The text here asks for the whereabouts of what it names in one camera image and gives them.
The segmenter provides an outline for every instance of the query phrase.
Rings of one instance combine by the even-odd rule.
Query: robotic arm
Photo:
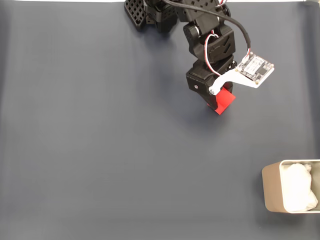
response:
[[[188,23],[183,31],[189,43],[189,52],[198,60],[186,73],[187,83],[189,89],[198,93],[214,110],[219,107],[217,97],[221,89],[231,94],[233,82],[257,88],[274,70],[273,64],[251,52],[247,32],[231,18],[225,3],[226,0],[124,2],[125,11],[137,30],[151,24],[160,33],[167,33],[177,23],[177,18]],[[233,56],[236,51],[235,36],[232,28],[225,25],[225,20],[240,28],[248,45],[247,55],[237,68]]]

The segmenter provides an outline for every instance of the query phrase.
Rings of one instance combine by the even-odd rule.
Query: dark blue surface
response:
[[[229,7],[275,71],[218,116],[188,89],[183,23],[161,36],[123,3],[0,3],[1,240],[319,239],[319,215],[266,210],[261,178],[320,158],[319,5]]]

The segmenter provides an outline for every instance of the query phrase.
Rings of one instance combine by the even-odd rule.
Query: black cable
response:
[[[206,75],[203,80],[207,80],[207,78],[216,75],[214,72],[209,73],[208,75]]]
[[[211,14],[211,15],[214,15],[216,17],[219,17],[223,20],[226,20],[230,23],[233,23],[234,25],[236,25],[242,32],[243,36],[244,36],[244,39],[245,39],[245,42],[248,46],[248,49],[251,48],[251,41],[250,41],[250,38],[249,38],[249,35],[246,31],[246,29],[244,28],[244,26],[241,25],[240,22],[238,22],[237,20],[229,17],[229,16],[226,16],[226,15],[222,15],[222,14],[219,14],[217,12],[214,12],[214,11],[209,11],[209,10],[206,10],[206,9],[203,9],[201,7],[198,7],[198,6],[192,6],[192,5],[188,5],[188,4],[183,4],[183,3],[178,3],[178,2],[174,2],[174,1],[171,1],[171,0],[162,0],[164,3],[168,4],[168,5],[171,5],[173,7],[176,7],[176,8],[182,8],[182,9],[190,9],[190,10],[195,10],[195,11],[199,11],[199,12],[203,12],[203,13],[206,13],[206,14]]]

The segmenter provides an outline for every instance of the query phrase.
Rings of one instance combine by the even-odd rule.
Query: white object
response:
[[[213,95],[217,95],[226,82],[233,82],[257,89],[267,79],[267,77],[269,77],[269,75],[275,70],[275,68],[273,67],[272,69],[270,69],[269,72],[262,79],[260,79],[258,83],[252,81],[250,78],[242,75],[236,70],[236,68],[229,70],[225,74],[219,76],[214,81],[213,85],[209,87],[210,93],[212,93]]]
[[[311,165],[295,163],[281,165],[283,205],[289,212],[314,209],[318,200],[311,190]]]

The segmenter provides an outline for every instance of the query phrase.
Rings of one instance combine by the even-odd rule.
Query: white tissue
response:
[[[311,165],[295,163],[281,166],[283,204],[288,212],[314,209],[318,200],[311,191]]]

